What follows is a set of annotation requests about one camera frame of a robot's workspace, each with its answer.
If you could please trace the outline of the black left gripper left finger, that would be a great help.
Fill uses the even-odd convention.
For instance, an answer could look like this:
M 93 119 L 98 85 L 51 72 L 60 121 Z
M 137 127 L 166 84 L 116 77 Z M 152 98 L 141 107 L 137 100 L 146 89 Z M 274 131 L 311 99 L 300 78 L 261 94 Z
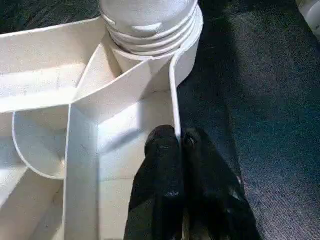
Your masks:
M 156 127 L 146 140 L 144 155 L 132 184 L 124 239 L 180 240 L 185 186 L 175 129 Z

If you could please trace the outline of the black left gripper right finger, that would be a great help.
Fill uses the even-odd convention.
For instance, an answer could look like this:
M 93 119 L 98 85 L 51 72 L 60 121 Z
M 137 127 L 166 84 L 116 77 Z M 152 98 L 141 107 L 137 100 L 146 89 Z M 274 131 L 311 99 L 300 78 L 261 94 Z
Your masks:
M 204 130 L 185 130 L 183 161 L 190 239 L 259 240 L 244 188 Z

